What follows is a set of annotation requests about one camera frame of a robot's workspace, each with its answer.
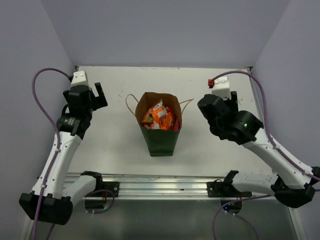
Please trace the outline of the pink candy packet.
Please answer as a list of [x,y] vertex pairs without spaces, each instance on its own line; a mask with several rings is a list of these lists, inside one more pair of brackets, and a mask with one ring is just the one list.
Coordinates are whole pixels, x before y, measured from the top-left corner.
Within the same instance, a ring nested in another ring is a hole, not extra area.
[[178,118],[176,118],[174,125],[173,125],[173,131],[177,132],[179,129],[180,129],[180,120]]

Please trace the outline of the orange snack packet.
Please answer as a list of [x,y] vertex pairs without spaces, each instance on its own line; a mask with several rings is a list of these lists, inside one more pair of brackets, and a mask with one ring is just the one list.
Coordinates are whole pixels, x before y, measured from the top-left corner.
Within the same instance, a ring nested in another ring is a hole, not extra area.
[[160,99],[155,105],[150,107],[142,118],[141,125],[148,130],[173,129],[174,112],[171,107],[165,106]]

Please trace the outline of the green paper bag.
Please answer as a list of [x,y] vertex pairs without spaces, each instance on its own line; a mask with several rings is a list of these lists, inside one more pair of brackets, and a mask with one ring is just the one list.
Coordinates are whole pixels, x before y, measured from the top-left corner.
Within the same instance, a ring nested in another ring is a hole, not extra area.
[[[145,113],[160,99],[162,99],[165,106],[172,108],[174,114],[173,125],[175,123],[175,119],[179,119],[180,129],[178,131],[173,131],[173,129],[146,129],[142,126],[142,120]],[[142,95],[141,99],[137,101],[137,106],[132,114],[135,116],[139,124],[150,156],[166,157],[173,155],[176,142],[182,127],[183,111],[184,109],[181,108],[181,103],[178,101],[178,98],[169,93],[145,92]]]

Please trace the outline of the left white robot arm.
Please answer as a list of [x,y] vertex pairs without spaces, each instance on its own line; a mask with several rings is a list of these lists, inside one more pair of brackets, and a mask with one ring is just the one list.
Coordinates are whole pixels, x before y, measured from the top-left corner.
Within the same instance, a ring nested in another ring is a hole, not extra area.
[[54,125],[57,131],[45,167],[30,193],[22,193],[19,204],[28,217],[37,222],[65,225],[74,206],[85,196],[103,193],[102,175],[84,171],[69,187],[64,188],[71,161],[91,125],[93,112],[108,105],[102,86],[79,84],[63,92],[67,104]]

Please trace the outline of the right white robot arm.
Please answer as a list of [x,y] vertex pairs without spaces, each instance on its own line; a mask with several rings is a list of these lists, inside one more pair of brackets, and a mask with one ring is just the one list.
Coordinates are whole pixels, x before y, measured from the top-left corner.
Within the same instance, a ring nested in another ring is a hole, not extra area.
[[207,184],[213,190],[210,197],[250,197],[259,193],[274,196],[294,209],[312,201],[320,168],[304,164],[275,140],[269,140],[263,123],[255,115],[238,110],[235,91],[228,100],[206,94],[197,106],[213,135],[246,148],[275,171],[269,175],[254,175],[231,170],[223,181]]

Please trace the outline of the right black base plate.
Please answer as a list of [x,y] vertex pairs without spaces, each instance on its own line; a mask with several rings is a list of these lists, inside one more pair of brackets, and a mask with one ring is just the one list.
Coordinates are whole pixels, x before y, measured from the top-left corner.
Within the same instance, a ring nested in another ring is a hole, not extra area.
[[209,198],[246,198],[252,196],[252,192],[240,192],[231,183],[224,181],[209,181],[206,183],[206,187]]

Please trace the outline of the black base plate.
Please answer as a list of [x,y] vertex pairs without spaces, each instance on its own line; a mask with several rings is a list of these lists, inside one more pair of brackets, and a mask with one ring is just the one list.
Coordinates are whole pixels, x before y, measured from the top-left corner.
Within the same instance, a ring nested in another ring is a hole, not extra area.
[[206,183],[206,187],[209,198],[246,198],[252,196],[252,192],[240,192],[231,183],[224,181],[209,181]]
[[95,185],[93,191],[85,195],[85,197],[96,198],[117,198],[119,195],[120,183],[118,181],[101,181]]

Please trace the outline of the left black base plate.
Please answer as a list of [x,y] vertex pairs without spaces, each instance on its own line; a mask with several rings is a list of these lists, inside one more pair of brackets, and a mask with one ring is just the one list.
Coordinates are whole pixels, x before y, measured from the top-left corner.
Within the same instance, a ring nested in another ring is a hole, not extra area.
[[96,198],[117,198],[119,195],[120,183],[118,181],[101,181],[95,185],[93,191],[85,195],[85,197]]

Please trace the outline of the aluminium front rail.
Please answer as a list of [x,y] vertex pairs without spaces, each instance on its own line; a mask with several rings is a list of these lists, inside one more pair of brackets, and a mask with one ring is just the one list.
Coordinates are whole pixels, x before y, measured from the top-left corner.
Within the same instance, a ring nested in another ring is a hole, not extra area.
[[119,199],[122,200],[205,200],[238,199],[245,197],[208,197],[207,182],[231,183],[240,192],[252,192],[252,196],[274,195],[271,186],[279,178],[276,174],[251,175],[237,173],[235,177],[208,176],[157,176],[103,174],[103,182],[119,182]]

